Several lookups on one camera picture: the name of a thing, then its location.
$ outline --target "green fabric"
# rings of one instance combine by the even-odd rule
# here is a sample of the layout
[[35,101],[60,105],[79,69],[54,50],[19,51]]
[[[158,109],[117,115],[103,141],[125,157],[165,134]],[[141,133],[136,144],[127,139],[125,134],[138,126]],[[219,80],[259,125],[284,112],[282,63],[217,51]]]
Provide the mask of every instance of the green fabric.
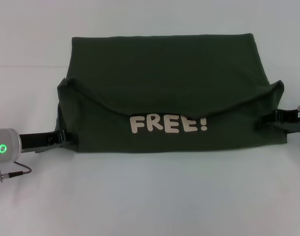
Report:
[[[281,81],[269,84],[252,34],[76,37],[67,77],[58,86],[57,128],[78,135],[78,145],[67,147],[78,152],[283,144],[282,130],[255,126],[260,116],[277,109],[283,90]],[[149,131],[148,114],[159,114],[164,128]],[[195,120],[190,126],[197,131],[186,132],[178,118],[170,121],[178,122],[171,128],[179,132],[169,133],[168,114]],[[144,127],[133,133],[135,116],[145,120],[136,121]],[[207,118],[207,130],[201,118]]]

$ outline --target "green led ring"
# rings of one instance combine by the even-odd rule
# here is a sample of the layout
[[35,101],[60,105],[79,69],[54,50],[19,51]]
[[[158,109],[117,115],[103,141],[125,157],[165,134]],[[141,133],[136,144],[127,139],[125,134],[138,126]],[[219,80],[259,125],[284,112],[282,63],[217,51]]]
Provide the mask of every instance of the green led ring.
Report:
[[0,153],[5,153],[7,151],[7,146],[5,144],[0,145]]

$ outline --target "white tabletop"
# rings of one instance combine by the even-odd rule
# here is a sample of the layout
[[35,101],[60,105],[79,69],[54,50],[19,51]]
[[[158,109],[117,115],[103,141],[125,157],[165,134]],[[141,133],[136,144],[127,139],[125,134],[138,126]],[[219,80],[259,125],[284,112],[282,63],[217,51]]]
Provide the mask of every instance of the white tabletop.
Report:
[[[280,108],[300,105],[300,0],[0,1],[0,128],[54,130],[71,37],[251,32]],[[0,236],[300,236],[300,134],[236,151],[24,153]],[[18,171],[14,164],[3,172]]]

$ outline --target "cable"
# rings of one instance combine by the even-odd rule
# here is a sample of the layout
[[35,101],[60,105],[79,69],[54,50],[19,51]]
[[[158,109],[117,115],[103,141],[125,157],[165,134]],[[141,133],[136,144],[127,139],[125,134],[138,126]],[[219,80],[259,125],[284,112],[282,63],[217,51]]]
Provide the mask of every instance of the cable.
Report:
[[16,161],[14,161],[13,163],[16,163],[17,165],[25,167],[25,168],[27,168],[29,170],[27,172],[23,172],[24,175],[32,172],[32,169],[29,166],[23,165],[23,164],[21,164],[19,162],[16,162]]

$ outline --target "green t-shirt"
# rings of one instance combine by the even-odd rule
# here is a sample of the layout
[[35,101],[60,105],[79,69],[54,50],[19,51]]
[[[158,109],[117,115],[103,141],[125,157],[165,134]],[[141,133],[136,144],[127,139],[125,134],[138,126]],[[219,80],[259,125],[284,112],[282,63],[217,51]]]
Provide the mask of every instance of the green t-shirt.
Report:
[[78,152],[165,152],[286,143],[274,126],[284,87],[269,84],[254,37],[73,38],[57,129]]

